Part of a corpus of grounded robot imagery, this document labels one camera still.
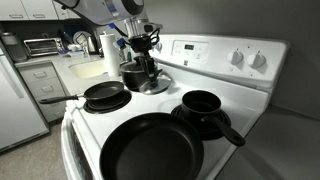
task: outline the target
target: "sink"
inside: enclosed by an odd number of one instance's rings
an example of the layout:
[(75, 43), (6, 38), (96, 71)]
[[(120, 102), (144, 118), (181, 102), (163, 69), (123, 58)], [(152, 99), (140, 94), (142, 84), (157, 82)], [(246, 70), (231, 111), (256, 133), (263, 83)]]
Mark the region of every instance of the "sink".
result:
[(86, 62), (69, 66), (69, 70), (78, 78), (87, 79), (107, 72), (104, 60)]

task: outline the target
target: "cabinet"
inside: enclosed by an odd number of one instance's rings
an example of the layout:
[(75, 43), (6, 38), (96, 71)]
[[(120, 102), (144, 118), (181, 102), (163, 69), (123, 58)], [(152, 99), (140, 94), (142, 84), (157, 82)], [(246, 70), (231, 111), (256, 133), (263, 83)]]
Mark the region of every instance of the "cabinet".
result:
[(45, 63), (21, 67), (19, 68), (19, 72), (46, 120), (50, 122), (62, 118), (66, 107), (65, 102), (49, 105), (38, 103), (38, 101), (42, 99), (65, 96), (53, 65), (51, 63)]
[(20, 0), (1, 0), (0, 20), (21, 21), (28, 19), (27, 12)]
[(56, 8), (59, 20), (80, 18), (76, 13), (72, 12), (71, 10), (68, 10), (68, 9), (63, 10), (61, 4), (57, 2), (53, 2), (53, 4), (54, 4), (54, 7)]
[(57, 20), (52, 0), (21, 0), (30, 20)]

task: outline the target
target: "pan handle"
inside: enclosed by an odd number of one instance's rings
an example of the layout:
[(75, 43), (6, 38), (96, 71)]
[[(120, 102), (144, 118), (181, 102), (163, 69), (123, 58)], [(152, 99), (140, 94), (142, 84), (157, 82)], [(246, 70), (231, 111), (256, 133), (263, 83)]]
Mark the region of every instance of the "pan handle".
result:
[(223, 124), (219, 119), (206, 116), (202, 118), (202, 121), (214, 123), (219, 128), (224, 137), (226, 137), (232, 144), (236, 146), (243, 146), (246, 144), (246, 140), (237, 131)]
[(67, 101), (67, 100), (79, 100), (79, 97), (77, 95), (54, 97), (54, 98), (49, 98), (49, 99), (42, 99), (39, 101), (39, 103), (40, 104), (54, 104), (57, 102)]

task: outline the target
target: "refrigerator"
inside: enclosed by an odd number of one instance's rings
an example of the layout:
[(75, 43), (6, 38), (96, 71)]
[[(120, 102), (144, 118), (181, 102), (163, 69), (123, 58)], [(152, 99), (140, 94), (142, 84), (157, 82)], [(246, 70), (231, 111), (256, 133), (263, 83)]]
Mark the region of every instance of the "refrigerator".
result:
[(47, 133), (47, 122), (0, 41), (0, 152)]

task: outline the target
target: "white stove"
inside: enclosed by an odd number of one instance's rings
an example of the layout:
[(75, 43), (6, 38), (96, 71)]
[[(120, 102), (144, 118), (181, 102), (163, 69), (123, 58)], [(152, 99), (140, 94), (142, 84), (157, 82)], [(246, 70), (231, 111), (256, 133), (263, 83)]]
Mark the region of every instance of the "white stove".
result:
[[(100, 151), (112, 131), (140, 114), (170, 113), (191, 90), (216, 94), (222, 110), (231, 119), (231, 127), (246, 136), (269, 104), (288, 50), (285, 42), (252, 38), (205, 35), (160, 38), (161, 44), (150, 54), (157, 59), (159, 69), (173, 79), (166, 91), (157, 95), (131, 92), (132, 99), (125, 107), (99, 115), (83, 109), (84, 99), (67, 102), (61, 138), (69, 179), (102, 179)], [(197, 180), (212, 180), (236, 146), (224, 137), (203, 144), (204, 161)]]

